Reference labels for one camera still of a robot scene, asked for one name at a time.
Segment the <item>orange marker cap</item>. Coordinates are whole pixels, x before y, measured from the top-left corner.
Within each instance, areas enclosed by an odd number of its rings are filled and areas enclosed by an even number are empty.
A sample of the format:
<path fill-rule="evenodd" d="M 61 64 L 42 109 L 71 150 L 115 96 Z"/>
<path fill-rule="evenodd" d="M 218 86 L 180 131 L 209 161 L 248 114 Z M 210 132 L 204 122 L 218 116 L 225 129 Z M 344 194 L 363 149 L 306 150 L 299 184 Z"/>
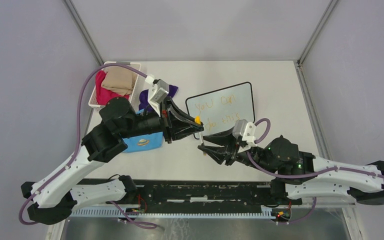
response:
<path fill-rule="evenodd" d="M 195 121 L 195 123 L 197 123 L 197 124 L 201 124 L 202 122 L 201 122 L 201 118 L 200 118 L 200 116 L 196 116 L 195 117 L 195 119 L 194 119 L 194 121 Z"/>

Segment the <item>white orange marker pen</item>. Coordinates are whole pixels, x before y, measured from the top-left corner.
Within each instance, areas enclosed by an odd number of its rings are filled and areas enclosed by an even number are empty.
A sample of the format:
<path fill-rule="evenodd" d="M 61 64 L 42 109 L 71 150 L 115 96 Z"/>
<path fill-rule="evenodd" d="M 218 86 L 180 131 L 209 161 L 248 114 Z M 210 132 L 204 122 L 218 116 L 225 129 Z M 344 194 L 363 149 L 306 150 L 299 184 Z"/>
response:
<path fill-rule="evenodd" d="M 205 143 L 204 143 L 203 132 L 202 132 L 202 131 L 200 131 L 200 132 L 198 133 L 198 139 L 199 139 L 199 141 L 200 141 L 200 146 L 204 146 Z"/>

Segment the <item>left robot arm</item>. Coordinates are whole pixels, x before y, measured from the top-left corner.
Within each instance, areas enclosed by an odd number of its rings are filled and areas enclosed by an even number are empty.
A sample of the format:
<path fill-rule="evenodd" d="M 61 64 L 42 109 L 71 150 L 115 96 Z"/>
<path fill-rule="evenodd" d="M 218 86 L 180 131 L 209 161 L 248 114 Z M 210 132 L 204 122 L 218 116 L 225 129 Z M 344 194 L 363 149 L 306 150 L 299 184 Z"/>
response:
<path fill-rule="evenodd" d="M 102 184 L 83 185 L 81 181 L 124 152 L 128 148 L 125 139 L 162 133 L 171 143 L 204 130 L 197 117 L 183 112 L 170 97 L 159 106 L 158 112 L 137 113 L 127 99 L 111 99 L 99 112 L 100 124 L 80 139 L 67 160 L 44 179 L 22 184 L 26 201 L 21 211 L 28 214 L 27 224 L 53 225 L 76 210 L 106 202 L 133 203 L 138 189 L 128 175 Z"/>

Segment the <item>black framed whiteboard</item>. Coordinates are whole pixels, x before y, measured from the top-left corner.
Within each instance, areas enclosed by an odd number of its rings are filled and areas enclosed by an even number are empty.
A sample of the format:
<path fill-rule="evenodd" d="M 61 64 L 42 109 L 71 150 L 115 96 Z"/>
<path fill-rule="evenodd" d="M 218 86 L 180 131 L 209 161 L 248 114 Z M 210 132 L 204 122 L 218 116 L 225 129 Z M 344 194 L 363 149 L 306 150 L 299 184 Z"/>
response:
<path fill-rule="evenodd" d="M 256 119 L 253 87 L 248 81 L 191 96 L 185 105 L 191 117 L 199 117 L 203 136 L 229 130 L 238 120 Z"/>

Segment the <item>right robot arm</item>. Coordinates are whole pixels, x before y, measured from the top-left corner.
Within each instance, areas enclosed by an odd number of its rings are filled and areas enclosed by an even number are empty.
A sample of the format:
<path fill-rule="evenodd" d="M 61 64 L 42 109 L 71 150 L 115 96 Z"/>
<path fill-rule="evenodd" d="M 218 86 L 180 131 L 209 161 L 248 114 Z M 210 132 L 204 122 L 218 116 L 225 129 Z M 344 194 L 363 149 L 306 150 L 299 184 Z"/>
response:
<path fill-rule="evenodd" d="M 384 161 L 353 165 L 329 160 L 310 152 L 282 135 L 266 147 L 243 141 L 233 130 L 203 137 L 212 145 L 198 149 L 219 165 L 241 163 L 274 179 L 269 199 L 275 204 L 303 198 L 353 198 L 362 205 L 384 205 Z"/>

